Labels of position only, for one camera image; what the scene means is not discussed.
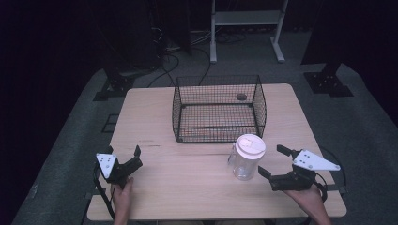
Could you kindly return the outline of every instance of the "black stand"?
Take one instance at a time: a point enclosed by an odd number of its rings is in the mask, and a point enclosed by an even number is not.
[[[93,101],[106,101],[108,98],[125,97],[134,84],[133,78],[120,76],[117,80],[108,76],[102,89],[94,96]]]
[[[315,94],[329,94],[331,97],[353,97],[349,88],[336,76],[341,63],[327,63],[321,72],[306,72],[305,79]]]

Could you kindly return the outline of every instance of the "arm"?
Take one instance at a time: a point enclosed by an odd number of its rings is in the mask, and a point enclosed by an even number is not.
[[[115,205],[115,221],[114,225],[125,225],[129,220],[132,183],[134,179],[130,178],[122,189],[120,185],[115,185],[114,205]]]
[[[304,210],[318,225],[331,225],[325,205],[318,187],[312,185],[309,189],[295,191],[285,190],[284,193],[291,197],[298,206]]]

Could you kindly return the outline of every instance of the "wire basket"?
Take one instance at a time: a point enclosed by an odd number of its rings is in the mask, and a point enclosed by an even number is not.
[[[258,75],[178,77],[173,132],[179,143],[232,143],[263,137],[267,106]]]

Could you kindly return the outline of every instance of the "dark floor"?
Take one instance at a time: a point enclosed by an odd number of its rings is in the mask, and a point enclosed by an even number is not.
[[[346,172],[344,195],[347,214],[334,218],[334,224],[395,224],[398,220],[398,129],[367,90],[361,76],[342,65],[337,75],[353,97],[330,97],[314,94],[304,72],[320,71],[324,65],[302,66],[301,58],[310,37],[307,33],[284,32],[281,48],[286,59],[276,61],[269,42],[271,34],[248,35],[232,45],[218,45],[218,62],[211,65],[207,76],[258,74],[262,83],[289,83],[318,144],[340,159]],[[208,53],[208,44],[196,46]],[[192,50],[174,53],[178,66],[170,72],[178,76],[202,76],[207,72],[208,56]],[[171,69],[176,59],[164,57],[164,67]],[[162,69],[136,79],[134,88],[148,87]],[[150,87],[172,86],[167,75]],[[102,128],[112,113],[119,113],[122,97],[93,101],[106,81],[103,70],[96,72],[80,95],[53,149],[41,168],[32,192],[27,196],[14,224],[111,224],[89,221],[85,210],[86,193],[94,184],[92,171],[95,153],[109,144],[112,133]],[[332,158],[324,152],[325,158]],[[337,184],[343,184],[340,173],[334,173]],[[277,220],[277,224],[297,224],[296,219]]]

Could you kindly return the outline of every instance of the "handheld controller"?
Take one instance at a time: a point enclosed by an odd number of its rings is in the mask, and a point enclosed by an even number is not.
[[[134,157],[124,164],[120,164],[114,154],[97,154],[97,161],[106,182],[114,185],[118,184],[124,188],[129,175],[143,166],[140,155],[141,149],[137,145],[135,147]]]
[[[277,151],[293,158],[293,171],[284,175],[271,175],[269,171],[258,166],[258,172],[269,180],[272,190],[303,190],[315,184],[315,170],[339,171],[340,166],[333,164],[318,155],[302,149],[291,150],[277,145]]]

